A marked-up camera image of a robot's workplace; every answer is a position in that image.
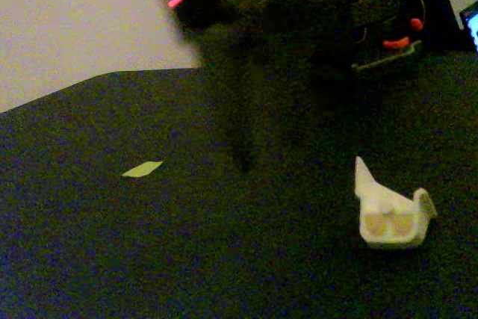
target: gray wall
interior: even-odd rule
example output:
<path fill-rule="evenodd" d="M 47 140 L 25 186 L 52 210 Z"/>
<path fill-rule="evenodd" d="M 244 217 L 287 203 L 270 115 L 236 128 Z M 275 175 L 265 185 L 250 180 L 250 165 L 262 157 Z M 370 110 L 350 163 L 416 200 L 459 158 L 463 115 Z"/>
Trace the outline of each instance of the gray wall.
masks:
<path fill-rule="evenodd" d="M 157 0 L 0 4 L 0 112 L 107 72 L 197 65 Z"/>

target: screen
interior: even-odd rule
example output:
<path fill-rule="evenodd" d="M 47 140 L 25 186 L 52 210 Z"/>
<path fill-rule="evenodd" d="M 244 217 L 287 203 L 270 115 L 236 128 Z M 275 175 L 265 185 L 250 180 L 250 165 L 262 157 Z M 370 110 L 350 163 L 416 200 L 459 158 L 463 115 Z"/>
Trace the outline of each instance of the screen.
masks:
<path fill-rule="evenodd" d="M 478 51 L 478 14 L 468 20 L 468 27 L 471 31 L 471 36 Z"/>
<path fill-rule="evenodd" d="M 468 29 L 478 52 L 478 1 L 460 12 L 465 30 Z"/>

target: white 3d-printed part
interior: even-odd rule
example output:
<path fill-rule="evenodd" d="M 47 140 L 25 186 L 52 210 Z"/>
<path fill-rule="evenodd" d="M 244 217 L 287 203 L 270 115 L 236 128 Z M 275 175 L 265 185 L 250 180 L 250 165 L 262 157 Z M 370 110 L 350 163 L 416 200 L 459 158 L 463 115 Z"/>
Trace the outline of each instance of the white 3d-printed part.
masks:
<path fill-rule="evenodd" d="M 356 158 L 356 196 L 360 199 L 360 235 L 371 248 L 418 247 L 430 220 L 437 216 L 429 194 L 419 188 L 413 200 L 377 183 Z"/>

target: dark table surface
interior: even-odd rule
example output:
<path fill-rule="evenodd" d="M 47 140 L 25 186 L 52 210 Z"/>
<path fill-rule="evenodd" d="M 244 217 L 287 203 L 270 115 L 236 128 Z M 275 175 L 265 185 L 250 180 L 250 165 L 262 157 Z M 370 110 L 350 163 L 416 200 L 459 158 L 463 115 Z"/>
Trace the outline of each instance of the dark table surface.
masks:
<path fill-rule="evenodd" d="M 477 318 L 475 55 L 366 84 L 348 118 L 248 175 L 202 80 L 111 73 L 0 114 L 0 318 Z M 421 248 L 363 243 L 355 155 L 429 191 Z M 144 161 L 164 164 L 121 176 Z"/>

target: yellow-green paper piece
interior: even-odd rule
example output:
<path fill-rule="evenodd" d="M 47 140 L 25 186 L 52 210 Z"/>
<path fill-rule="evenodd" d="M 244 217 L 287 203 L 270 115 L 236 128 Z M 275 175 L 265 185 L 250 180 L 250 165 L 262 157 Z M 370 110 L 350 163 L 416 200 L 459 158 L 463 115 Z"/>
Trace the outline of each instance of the yellow-green paper piece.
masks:
<path fill-rule="evenodd" d="M 122 174 L 123 177 L 143 177 L 149 175 L 152 171 L 156 170 L 163 164 L 163 161 L 152 162 L 147 161 L 144 164 L 140 164 L 138 167 L 132 168 L 128 172 Z"/>

